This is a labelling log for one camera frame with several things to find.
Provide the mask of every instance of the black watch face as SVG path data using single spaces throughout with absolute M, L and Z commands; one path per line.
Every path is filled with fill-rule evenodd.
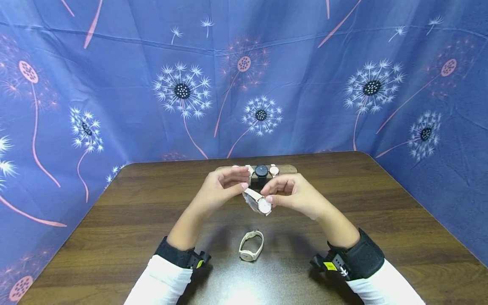
M 266 177 L 268 175 L 268 168 L 266 167 L 266 165 L 258 165 L 254 169 L 254 173 L 258 177 Z

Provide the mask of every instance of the black wrist strap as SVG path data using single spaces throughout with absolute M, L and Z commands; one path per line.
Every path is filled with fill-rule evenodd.
M 317 254 L 310 263 L 320 267 L 319 271 L 339 271 L 346 281 L 367 279 L 376 273 L 385 262 L 385 255 L 377 244 L 360 228 L 361 238 L 350 249 L 330 247 L 328 255 L 323 258 Z
M 159 255 L 160 257 L 178 267 L 187 269 L 198 269 L 201 266 L 205 265 L 211 258 L 210 255 L 203 251 L 201 251 L 199 255 L 196 254 L 195 248 L 191 248 L 187 251 L 178 250 L 177 248 L 168 244 L 166 239 L 167 236 L 163 238 L 154 255 Z

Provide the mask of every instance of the blue curtain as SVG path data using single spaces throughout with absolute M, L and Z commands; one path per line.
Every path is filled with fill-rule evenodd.
M 488 263 L 485 1 L 0 9 L 0 302 L 136 162 L 362 151 Z

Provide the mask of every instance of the yellow label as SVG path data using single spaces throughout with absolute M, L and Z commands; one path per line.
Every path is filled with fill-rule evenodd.
M 331 262 L 324 262 L 324 265 L 327 268 L 327 270 L 337 271 L 337 268 Z

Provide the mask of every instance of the wooden table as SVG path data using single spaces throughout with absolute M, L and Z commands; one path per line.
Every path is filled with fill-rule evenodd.
M 488 270 L 369 156 L 359 152 L 133 164 L 124 168 L 21 304 L 122 304 L 161 239 L 209 171 L 229 164 L 292 164 L 382 248 L 427 304 L 488 304 Z M 246 263 L 237 249 L 258 228 Z M 310 271 L 327 245 L 318 225 L 285 208 L 264 217 L 236 197 L 206 224 L 180 304 L 361 304 L 340 278 Z

